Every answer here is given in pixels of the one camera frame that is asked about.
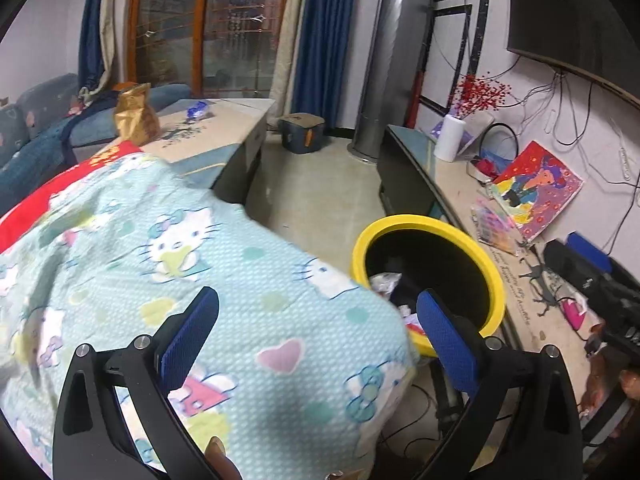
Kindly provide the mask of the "person's left hand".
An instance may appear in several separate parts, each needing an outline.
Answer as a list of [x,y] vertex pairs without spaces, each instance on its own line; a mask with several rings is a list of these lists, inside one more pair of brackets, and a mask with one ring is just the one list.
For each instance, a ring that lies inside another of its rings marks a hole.
[[235,464],[228,459],[224,444],[218,437],[211,437],[206,446],[204,456],[222,480],[241,480],[242,477]]

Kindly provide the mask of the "person's right hand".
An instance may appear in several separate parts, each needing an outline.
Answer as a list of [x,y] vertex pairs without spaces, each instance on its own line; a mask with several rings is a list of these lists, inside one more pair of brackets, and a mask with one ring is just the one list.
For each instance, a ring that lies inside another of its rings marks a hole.
[[581,418],[597,411],[615,386],[622,387],[631,403],[639,403],[639,373],[636,370],[624,370],[625,359],[623,353],[608,344],[601,344],[598,351],[588,354],[589,375],[579,402]]

